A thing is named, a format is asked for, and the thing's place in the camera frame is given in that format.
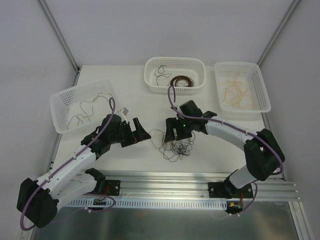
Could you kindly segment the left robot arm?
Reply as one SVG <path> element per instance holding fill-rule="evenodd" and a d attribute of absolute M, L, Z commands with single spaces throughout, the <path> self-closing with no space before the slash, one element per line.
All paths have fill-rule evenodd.
<path fill-rule="evenodd" d="M 62 207 L 81 195 L 107 194 L 104 174 L 91 164 L 107 153 L 111 145 L 120 144 L 125 148 L 151 139 L 138 118 L 135 117 L 133 123 L 135 130 L 119 115 L 108 114 L 68 159 L 35 180 L 26 178 L 20 185 L 16 205 L 21 213 L 21 229 L 30 230 L 24 225 L 25 218 L 34 227 L 45 227 Z"/>

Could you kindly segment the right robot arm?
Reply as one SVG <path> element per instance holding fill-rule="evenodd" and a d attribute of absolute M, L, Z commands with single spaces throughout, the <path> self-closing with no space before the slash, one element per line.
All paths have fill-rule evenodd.
<path fill-rule="evenodd" d="M 173 110 L 176 116 L 165 120 L 165 143 L 188 139 L 196 131 L 218 137 L 244 152 L 243 167 L 232 172 L 222 182 L 209 183 L 210 197 L 238 198 L 249 184 L 265 181 L 271 175 L 284 171 L 285 156 L 270 130 L 264 128 L 252 133 L 219 118 L 212 111 L 202 112 L 192 100 Z"/>

